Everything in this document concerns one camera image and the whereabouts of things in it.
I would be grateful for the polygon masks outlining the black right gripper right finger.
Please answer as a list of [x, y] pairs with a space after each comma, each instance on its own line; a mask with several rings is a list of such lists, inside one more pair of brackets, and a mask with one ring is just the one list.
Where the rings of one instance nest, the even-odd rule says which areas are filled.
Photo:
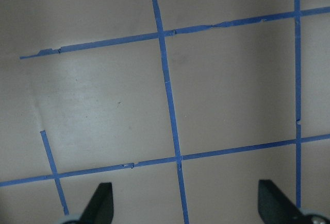
[[258, 182], [258, 213], [265, 224], [311, 223], [271, 180]]

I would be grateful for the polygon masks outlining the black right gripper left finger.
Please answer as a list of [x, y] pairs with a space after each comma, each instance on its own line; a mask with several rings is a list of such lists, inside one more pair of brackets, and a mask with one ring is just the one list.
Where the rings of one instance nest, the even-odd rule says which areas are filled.
[[100, 183], [78, 223], [111, 224], [114, 217], [112, 183]]

